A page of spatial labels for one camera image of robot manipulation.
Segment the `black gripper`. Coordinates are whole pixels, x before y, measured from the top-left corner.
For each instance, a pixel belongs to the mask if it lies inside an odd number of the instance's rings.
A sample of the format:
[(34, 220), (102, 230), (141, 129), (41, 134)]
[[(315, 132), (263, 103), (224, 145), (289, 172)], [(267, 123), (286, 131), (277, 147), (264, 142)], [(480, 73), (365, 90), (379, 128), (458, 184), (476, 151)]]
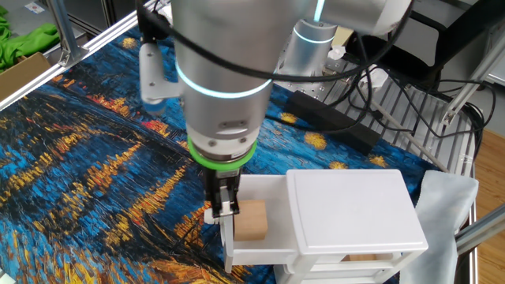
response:
[(206, 200), (211, 204), (214, 218), (236, 215), (240, 212), (236, 193), (238, 186), (239, 169), (220, 171), (204, 168)]

